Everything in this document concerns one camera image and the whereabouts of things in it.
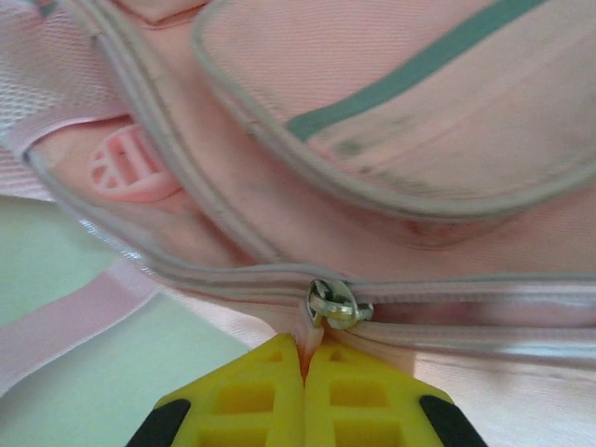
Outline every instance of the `pink webbing strap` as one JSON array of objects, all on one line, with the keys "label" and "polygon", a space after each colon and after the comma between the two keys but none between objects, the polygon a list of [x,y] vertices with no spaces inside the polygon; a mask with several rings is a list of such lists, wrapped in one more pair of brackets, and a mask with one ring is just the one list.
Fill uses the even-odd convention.
[{"label": "pink webbing strap", "polygon": [[119,260],[78,291],[0,328],[0,397],[130,316],[162,288],[130,262]]}]

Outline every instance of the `backpack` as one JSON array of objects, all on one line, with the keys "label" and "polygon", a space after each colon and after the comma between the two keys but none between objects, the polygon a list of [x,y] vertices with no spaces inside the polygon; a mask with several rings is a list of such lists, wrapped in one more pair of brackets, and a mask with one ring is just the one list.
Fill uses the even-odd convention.
[{"label": "backpack", "polygon": [[320,314],[489,445],[591,445],[596,3],[205,3],[0,2],[2,144],[145,281],[120,314]]}]

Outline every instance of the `zipper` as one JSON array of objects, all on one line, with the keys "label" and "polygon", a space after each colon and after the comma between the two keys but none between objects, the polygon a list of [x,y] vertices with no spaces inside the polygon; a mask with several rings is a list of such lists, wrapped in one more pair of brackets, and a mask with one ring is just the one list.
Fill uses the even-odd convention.
[{"label": "zipper", "polygon": [[[388,282],[348,278],[308,264],[199,267],[152,251],[146,241],[134,239],[138,231],[125,231],[123,221],[106,218],[62,187],[35,151],[29,152],[27,162],[89,233],[172,288],[200,293],[203,298],[207,294],[211,301],[244,313],[266,308],[281,318],[295,316],[301,309],[314,329],[324,327],[325,332],[368,350],[416,348],[596,368],[594,275]],[[145,252],[132,247],[143,247]]]}]

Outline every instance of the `black rubber tip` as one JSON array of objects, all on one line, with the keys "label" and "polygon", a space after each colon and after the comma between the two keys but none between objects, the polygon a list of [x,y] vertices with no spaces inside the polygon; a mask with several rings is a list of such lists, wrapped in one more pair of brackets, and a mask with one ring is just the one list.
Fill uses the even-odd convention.
[{"label": "black rubber tip", "polygon": [[174,400],[149,413],[127,447],[170,447],[190,409],[188,400]]},{"label": "black rubber tip", "polygon": [[420,406],[444,447],[488,447],[462,411],[436,396],[423,396]]}]

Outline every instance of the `mesh pocket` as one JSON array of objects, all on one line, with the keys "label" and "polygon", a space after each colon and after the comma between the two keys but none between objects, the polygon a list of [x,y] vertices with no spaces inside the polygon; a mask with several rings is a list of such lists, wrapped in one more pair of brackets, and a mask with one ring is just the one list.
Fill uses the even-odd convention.
[{"label": "mesh pocket", "polygon": [[2,146],[0,146],[0,196],[51,200],[46,188]]},{"label": "mesh pocket", "polygon": [[61,126],[121,115],[84,36],[60,7],[0,3],[0,138],[16,152]]}]

